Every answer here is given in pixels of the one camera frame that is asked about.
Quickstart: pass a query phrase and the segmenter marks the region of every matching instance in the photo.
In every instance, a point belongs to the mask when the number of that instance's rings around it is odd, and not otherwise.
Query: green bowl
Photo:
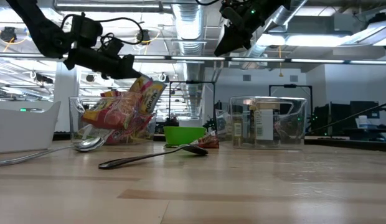
[[[164,127],[167,144],[181,145],[189,144],[192,141],[205,135],[205,128],[201,127]]]

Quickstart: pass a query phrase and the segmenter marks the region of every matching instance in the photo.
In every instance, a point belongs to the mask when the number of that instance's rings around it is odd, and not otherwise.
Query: wooden table
[[[162,145],[66,149],[0,167],[0,224],[386,223],[386,152],[225,142],[207,157],[178,152],[98,169]]]

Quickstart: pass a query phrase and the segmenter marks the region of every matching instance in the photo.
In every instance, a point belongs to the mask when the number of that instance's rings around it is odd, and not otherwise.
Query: white tray
[[[52,144],[60,102],[43,113],[0,109],[0,152],[47,149]]]

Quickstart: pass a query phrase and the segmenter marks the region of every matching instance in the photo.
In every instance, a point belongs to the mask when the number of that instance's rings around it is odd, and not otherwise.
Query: clear plastic container
[[[233,147],[299,149],[304,144],[306,103],[304,98],[232,97]]]
[[[129,98],[70,97],[70,132],[73,144],[88,138],[106,138],[105,144],[153,141],[156,114],[139,114]],[[105,114],[92,111],[108,109]]]

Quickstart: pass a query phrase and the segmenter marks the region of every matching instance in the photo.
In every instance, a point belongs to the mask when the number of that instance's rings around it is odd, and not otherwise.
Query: metal spoon
[[[154,153],[154,154],[149,154],[149,155],[144,155],[144,156],[136,156],[136,157],[129,157],[129,158],[123,158],[123,159],[115,159],[112,161],[107,161],[102,164],[99,164],[99,169],[114,169],[117,168],[120,165],[127,164],[129,162],[134,162],[134,161],[139,161],[141,159],[147,159],[155,156],[162,156],[170,153],[177,152],[179,150],[185,150],[188,152],[192,152],[194,154],[198,154],[201,156],[205,156],[208,154],[208,151],[195,145],[181,145],[177,149],[169,152],[160,152],[160,153]]]
[[[49,149],[49,150],[46,150],[44,152],[37,152],[37,153],[31,154],[28,156],[23,156],[23,157],[19,157],[19,158],[15,158],[15,159],[9,159],[9,160],[3,160],[3,161],[0,161],[0,166],[9,166],[9,165],[14,165],[14,164],[19,164],[19,163],[22,163],[22,162],[25,162],[25,161],[28,161],[31,159],[35,159],[37,157],[40,157],[40,156],[43,156],[43,155],[46,155],[46,154],[49,154],[52,152],[57,152],[57,151],[60,151],[63,149],[69,149],[69,148],[73,148],[73,147],[78,152],[90,152],[90,151],[102,146],[104,143],[105,143],[105,138],[102,138],[102,137],[91,138],[91,139],[87,139],[87,140],[80,142],[76,146],[67,146],[67,147],[61,147],[58,149]]]

